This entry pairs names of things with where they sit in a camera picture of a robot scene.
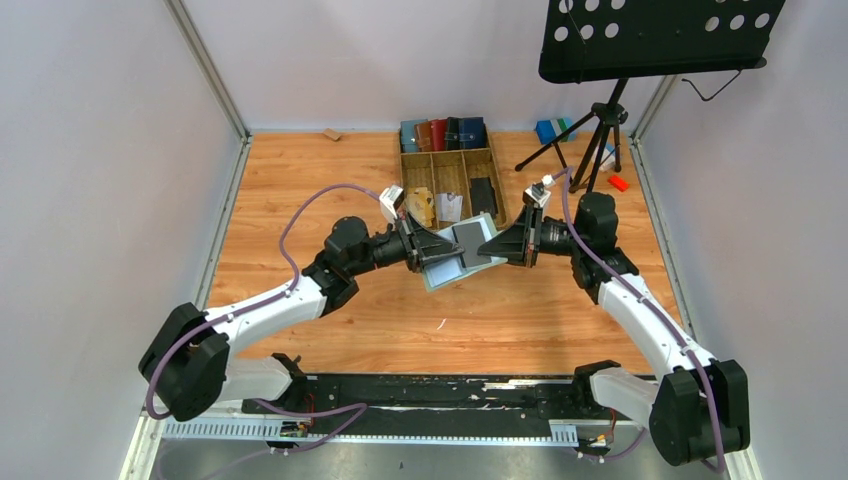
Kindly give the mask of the green card holder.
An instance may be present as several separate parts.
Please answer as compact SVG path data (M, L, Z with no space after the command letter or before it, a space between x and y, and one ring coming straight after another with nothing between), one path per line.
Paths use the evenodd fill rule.
M485 225L487 231L487 241L491 240L495 235L498 234L494 220L488 213L476 215L466 220L457 222L450 227L446 227L438 231L437 234L445 239L451 240L453 243L458 244L453 235L452 227L456 224L466 224L472 222L480 222ZM460 256L449 258L447 260L435 263L426 267L423 270L424 285L425 289L428 292L433 292L435 290L444 288L450 283L454 283L461 279L470 277L482 270L507 263L506 259L491 257L492 262L488 265L484 265L483 267L478 267L474 269L465 269L460 263Z

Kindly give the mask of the grey credit card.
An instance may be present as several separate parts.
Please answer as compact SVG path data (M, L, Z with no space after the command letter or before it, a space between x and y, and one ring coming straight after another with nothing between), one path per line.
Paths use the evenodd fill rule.
M456 223L462 219L464 197L448 192L438 193L435 198L436 218L439 222Z

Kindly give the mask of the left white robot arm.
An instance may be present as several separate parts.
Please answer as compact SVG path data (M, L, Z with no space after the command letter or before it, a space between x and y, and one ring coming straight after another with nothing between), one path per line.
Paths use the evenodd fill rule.
M151 405L158 398L167 415L184 422L220 401L282 398L299 372L292 361L241 359L240 352L342 308L358 293L359 275L397 263L420 273L463 251L413 217L401 216L375 234L359 217L338 220L313 262L291 281L235 304L202 311L188 302L171 311L138 365L148 382L148 412L158 415Z

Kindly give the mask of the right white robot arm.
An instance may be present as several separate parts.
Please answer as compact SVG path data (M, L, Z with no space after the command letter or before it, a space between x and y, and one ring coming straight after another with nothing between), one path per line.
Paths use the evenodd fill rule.
M558 220L533 204L482 244L481 255L532 267L541 254L567 256L576 284L628 334L656 378L628 373L615 361L575 370L580 394L645 427L657 451L679 466L745 450L751 442L748 377L735 360L701 347L658 304L636 265L617 244L612 196L581 196L574 219Z

